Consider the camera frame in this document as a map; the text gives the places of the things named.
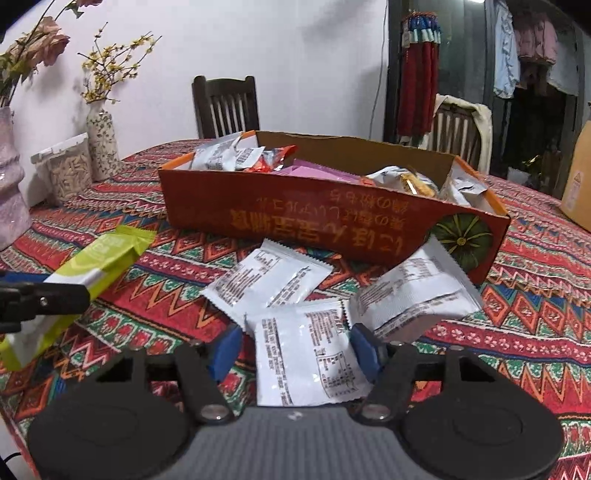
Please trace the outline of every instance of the green snack packet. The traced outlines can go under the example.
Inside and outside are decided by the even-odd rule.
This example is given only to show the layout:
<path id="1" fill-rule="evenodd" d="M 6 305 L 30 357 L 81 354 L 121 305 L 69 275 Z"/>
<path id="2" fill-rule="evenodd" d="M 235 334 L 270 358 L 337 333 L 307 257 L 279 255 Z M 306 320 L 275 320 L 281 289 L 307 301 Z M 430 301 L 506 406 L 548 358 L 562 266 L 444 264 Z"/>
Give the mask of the green snack packet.
<path id="1" fill-rule="evenodd" d="M 78 252 L 45 281 L 81 284 L 96 299 L 152 244 L 156 232 L 119 225 Z M 38 315 L 22 323 L 22 331 L 7 334 L 0 358 L 10 370 L 19 370 L 49 348 L 79 315 Z"/>

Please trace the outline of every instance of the cardboard box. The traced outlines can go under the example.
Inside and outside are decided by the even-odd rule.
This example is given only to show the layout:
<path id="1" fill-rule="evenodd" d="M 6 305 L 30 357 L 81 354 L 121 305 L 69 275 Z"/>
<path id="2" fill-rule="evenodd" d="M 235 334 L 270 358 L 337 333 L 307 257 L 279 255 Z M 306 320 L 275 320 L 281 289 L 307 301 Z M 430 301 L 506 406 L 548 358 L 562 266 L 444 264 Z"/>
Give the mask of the cardboard box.
<path id="1" fill-rule="evenodd" d="M 591 121 L 583 127 L 574 148 L 560 209 L 591 232 Z"/>
<path id="2" fill-rule="evenodd" d="M 412 167 L 441 187 L 457 161 L 478 177 L 453 155 L 361 138 L 258 131 L 247 132 L 241 140 L 250 141 L 268 148 L 296 145 L 293 157 L 358 175 L 390 165 Z M 477 210 L 330 180 L 186 170 L 192 158 L 183 155 L 159 170 L 168 221 L 177 228 L 256 240 L 269 237 L 386 266 L 408 258 L 433 232 L 479 284 L 510 223 L 490 190 L 479 205 L 485 210 Z"/>

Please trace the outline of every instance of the dark wooden chair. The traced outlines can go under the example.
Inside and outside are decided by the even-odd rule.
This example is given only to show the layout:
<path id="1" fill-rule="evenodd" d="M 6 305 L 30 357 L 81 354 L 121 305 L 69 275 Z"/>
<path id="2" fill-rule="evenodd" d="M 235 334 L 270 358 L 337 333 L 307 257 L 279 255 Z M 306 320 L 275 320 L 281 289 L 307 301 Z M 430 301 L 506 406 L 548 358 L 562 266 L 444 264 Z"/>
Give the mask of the dark wooden chair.
<path id="1" fill-rule="evenodd" d="M 433 119 L 428 150 L 452 153 L 478 169 L 482 140 L 472 112 L 455 105 L 442 104 Z"/>
<path id="2" fill-rule="evenodd" d="M 193 103 L 200 138 L 259 130 L 255 78 L 193 80 Z"/>

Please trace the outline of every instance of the white garment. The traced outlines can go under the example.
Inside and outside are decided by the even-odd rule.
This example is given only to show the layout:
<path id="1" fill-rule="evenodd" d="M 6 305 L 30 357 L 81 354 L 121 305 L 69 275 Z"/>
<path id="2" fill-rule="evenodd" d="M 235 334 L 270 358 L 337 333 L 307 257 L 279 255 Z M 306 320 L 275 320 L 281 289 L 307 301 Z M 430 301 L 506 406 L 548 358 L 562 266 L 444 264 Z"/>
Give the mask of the white garment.
<path id="1" fill-rule="evenodd" d="M 574 49 L 574 32 L 556 32 L 558 36 L 556 64 L 548 69 L 547 81 L 557 90 L 567 95 L 579 95 L 579 72 L 577 54 Z"/>
<path id="2" fill-rule="evenodd" d="M 493 90 L 500 98 L 513 98 L 521 77 L 513 15 L 504 0 L 495 0 L 495 83 Z"/>
<path id="3" fill-rule="evenodd" d="M 437 111 L 442 104 L 456 105 L 460 108 L 465 108 L 472 111 L 474 123 L 480 132 L 480 159 L 478 161 L 478 171 L 484 174 L 489 173 L 491 169 L 491 155 L 492 155 L 492 112 L 486 106 L 480 103 L 470 103 L 461 98 L 452 97 L 451 95 L 439 95 L 435 98 L 435 110 L 433 117 L 437 115 Z M 419 148 L 426 150 L 431 144 L 431 136 L 433 132 L 423 135 Z"/>

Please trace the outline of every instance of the tablecloth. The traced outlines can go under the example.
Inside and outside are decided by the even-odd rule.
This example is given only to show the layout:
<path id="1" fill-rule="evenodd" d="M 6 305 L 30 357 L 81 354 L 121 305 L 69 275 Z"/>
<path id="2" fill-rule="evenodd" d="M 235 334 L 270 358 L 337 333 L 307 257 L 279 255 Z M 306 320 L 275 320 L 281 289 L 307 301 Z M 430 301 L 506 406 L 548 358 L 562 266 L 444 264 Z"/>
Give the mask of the tablecloth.
<path id="1" fill-rule="evenodd" d="M 31 229 L 0 254 L 2 268 L 48 273 L 116 225 L 158 232 L 139 261 L 40 358 L 19 372 L 0 369 L 0 412 L 25 454 L 35 415 L 124 346 L 170 352 L 190 338 L 211 340 L 228 324 L 199 292 L 257 244 L 172 228 L 158 182 L 157 167 L 197 142 L 135 154 L 124 160 L 122 173 L 93 184 L 64 207 L 35 208 Z M 513 221 L 480 287 L 485 309 L 439 323 L 417 345 L 424 352 L 464 345 L 551 408 L 565 439 L 551 478 L 586 479 L 591 468 L 591 235 L 560 213 L 557 200 L 494 177 L 488 182 Z M 331 252 L 301 250 L 335 268 L 312 298 L 347 296 L 384 272 Z M 245 339 L 239 361 L 220 386 L 236 411 L 255 398 L 254 345 Z M 415 399 L 436 388 L 418 383 Z M 167 383 L 155 384 L 154 391 L 175 395 Z"/>

